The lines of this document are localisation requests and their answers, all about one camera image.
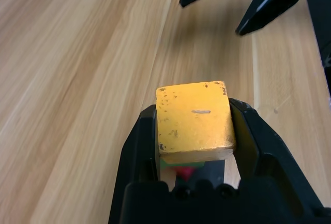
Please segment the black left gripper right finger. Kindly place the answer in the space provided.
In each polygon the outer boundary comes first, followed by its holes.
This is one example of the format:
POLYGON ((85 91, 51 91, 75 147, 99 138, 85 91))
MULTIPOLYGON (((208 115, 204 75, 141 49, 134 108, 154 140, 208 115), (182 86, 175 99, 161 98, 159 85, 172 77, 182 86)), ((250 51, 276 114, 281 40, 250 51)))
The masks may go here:
POLYGON ((230 98, 236 137, 234 152, 242 179, 270 176, 287 194, 313 195, 313 189, 288 147, 248 103, 230 98))

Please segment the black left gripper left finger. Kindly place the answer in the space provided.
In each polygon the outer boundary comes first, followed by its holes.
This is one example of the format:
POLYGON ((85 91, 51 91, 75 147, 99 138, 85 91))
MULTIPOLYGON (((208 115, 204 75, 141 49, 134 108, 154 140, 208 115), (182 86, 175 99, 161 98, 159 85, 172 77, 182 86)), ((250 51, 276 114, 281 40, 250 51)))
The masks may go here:
POLYGON ((153 104, 140 113, 123 146, 121 162, 126 183, 160 179, 156 120, 157 111, 153 104))

